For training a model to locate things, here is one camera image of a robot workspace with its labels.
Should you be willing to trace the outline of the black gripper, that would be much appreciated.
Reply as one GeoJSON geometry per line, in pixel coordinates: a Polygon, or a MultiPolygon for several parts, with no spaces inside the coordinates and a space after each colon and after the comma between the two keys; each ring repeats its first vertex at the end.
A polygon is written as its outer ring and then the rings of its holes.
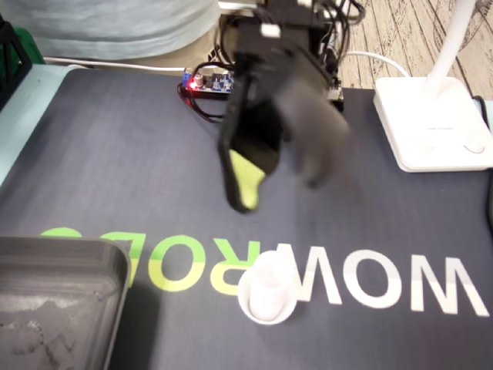
{"type": "Polygon", "coordinates": [[[320,186],[339,167],[350,126],[327,98],[319,43],[320,30],[309,25],[238,25],[218,153],[227,201],[241,214],[258,208],[260,185],[278,166],[283,123],[306,185],[320,186]]]}

